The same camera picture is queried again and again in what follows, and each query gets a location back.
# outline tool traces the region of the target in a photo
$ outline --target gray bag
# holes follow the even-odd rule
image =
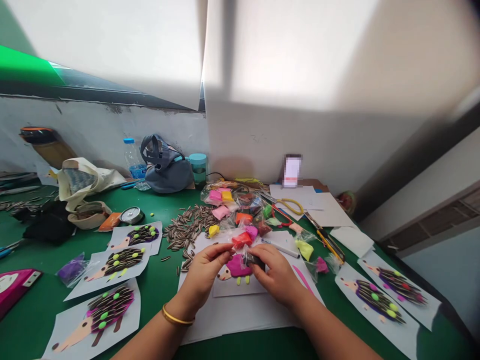
[[[146,163],[152,163],[145,174],[145,181],[160,194],[175,193],[194,182],[192,166],[185,156],[168,145],[158,134],[143,138],[140,154]]]

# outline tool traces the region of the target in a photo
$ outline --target marker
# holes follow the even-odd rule
[[[264,238],[261,239],[261,242],[264,243],[264,244],[270,244],[274,248],[276,248],[278,251],[281,251],[282,253],[293,256],[295,259],[300,259],[300,254],[298,252],[295,252],[295,251],[289,250],[287,248],[284,248],[283,246],[277,245],[276,243],[271,242],[269,240],[265,240]]]

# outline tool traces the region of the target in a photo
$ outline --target hedgehog craft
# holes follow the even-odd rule
[[[90,334],[97,334],[91,345],[97,346],[106,328],[115,324],[113,332],[120,330],[123,316],[133,302],[134,291],[129,287],[122,286],[111,294],[105,292],[87,305],[88,311],[80,325],[61,345],[58,342],[53,345],[52,350],[61,353]]]
[[[123,249],[140,243],[150,243],[159,238],[160,231],[155,226],[135,226],[118,245],[111,245],[112,250]]]
[[[363,262],[366,266],[377,275],[383,282],[385,289],[392,289],[398,294],[397,299],[401,302],[407,300],[416,305],[426,305],[427,300],[421,293],[418,287],[410,284],[405,277],[398,271],[391,271],[382,267],[374,267],[367,264],[365,260]]]
[[[244,267],[242,261],[243,255],[234,255],[233,258],[226,263],[223,273],[221,275],[218,274],[216,277],[220,280],[228,280],[234,277],[236,278],[236,284],[238,286],[242,281],[242,277],[245,277],[246,284],[250,284],[250,275],[252,275],[252,269],[248,266]]]
[[[85,276],[85,278],[83,279],[89,282],[110,275],[110,278],[107,280],[108,283],[117,275],[117,272],[122,270],[122,272],[118,276],[120,278],[125,275],[128,268],[131,268],[132,266],[135,266],[142,261],[142,259],[144,258],[144,252],[145,248],[142,248],[140,250],[135,247],[129,247],[120,252],[111,253],[105,266],[102,266],[102,268],[98,270],[93,276]]]
[[[406,324],[399,312],[399,307],[391,302],[374,284],[363,280],[345,281],[343,277],[340,279],[365,302],[363,305],[365,310],[368,310],[368,306],[370,306],[380,314],[379,318],[382,323],[385,323],[385,318],[387,318],[399,324]]]

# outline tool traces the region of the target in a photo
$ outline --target smartphone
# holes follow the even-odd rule
[[[302,164],[302,155],[287,154],[283,165],[283,179],[281,185],[283,188],[296,188],[299,185],[300,165]]]

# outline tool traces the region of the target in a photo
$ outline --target bracelet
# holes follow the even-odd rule
[[[163,317],[169,322],[169,323],[172,323],[174,325],[183,325],[183,326],[192,326],[193,323],[195,322],[195,318],[193,318],[192,321],[183,321],[183,320],[180,320],[180,319],[177,319],[176,317],[173,317],[172,315],[170,315],[166,310],[165,310],[165,305],[167,305],[168,302],[166,302],[165,304],[163,304],[162,308],[161,308],[161,312],[163,314]]]

